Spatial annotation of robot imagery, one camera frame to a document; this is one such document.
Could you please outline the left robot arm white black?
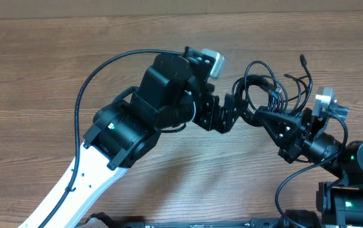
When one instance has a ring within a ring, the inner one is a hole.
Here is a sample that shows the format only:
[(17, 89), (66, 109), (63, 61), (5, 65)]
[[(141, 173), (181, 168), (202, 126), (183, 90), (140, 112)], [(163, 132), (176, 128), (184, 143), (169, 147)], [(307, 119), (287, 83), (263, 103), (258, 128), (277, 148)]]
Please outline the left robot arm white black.
[(242, 109), (231, 95), (224, 102), (208, 82), (222, 73), (218, 52), (157, 50), (138, 86), (99, 110), (84, 135), (75, 137), (75, 158), (24, 227), (74, 227), (94, 202), (153, 149), (163, 133), (193, 122), (229, 132)]

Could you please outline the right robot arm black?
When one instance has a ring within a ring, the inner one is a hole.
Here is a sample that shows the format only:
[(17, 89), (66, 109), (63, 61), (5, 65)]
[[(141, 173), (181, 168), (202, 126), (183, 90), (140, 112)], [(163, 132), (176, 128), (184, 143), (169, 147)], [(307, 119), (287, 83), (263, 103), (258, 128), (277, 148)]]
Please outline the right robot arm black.
[(278, 208), (281, 217), (276, 227), (363, 227), (363, 141), (348, 141), (347, 114), (343, 106), (307, 108), (298, 116), (255, 112), (255, 119), (279, 147), (280, 157), (293, 163), (304, 156), (309, 164), (286, 178), (281, 187), (316, 167), (337, 178), (318, 184), (315, 203), (320, 215)]

